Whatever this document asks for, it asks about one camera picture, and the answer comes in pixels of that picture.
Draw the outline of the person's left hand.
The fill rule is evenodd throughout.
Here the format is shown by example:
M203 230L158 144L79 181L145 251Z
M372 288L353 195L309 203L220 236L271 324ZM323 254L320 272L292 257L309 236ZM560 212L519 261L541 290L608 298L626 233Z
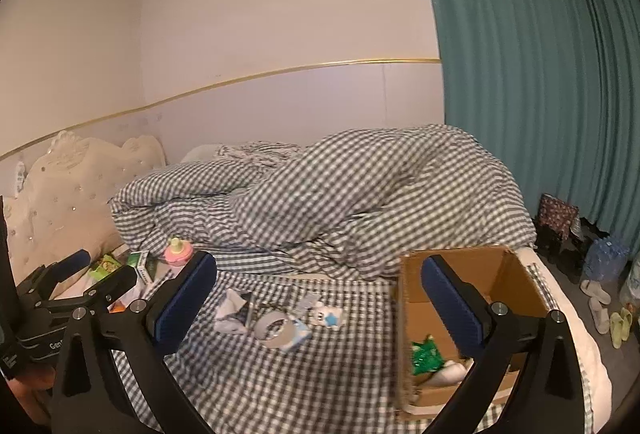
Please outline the person's left hand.
M9 388L26 414L37 424L49 426L50 412L44 394L53 388L55 369L48 364L29 364L13 379Z

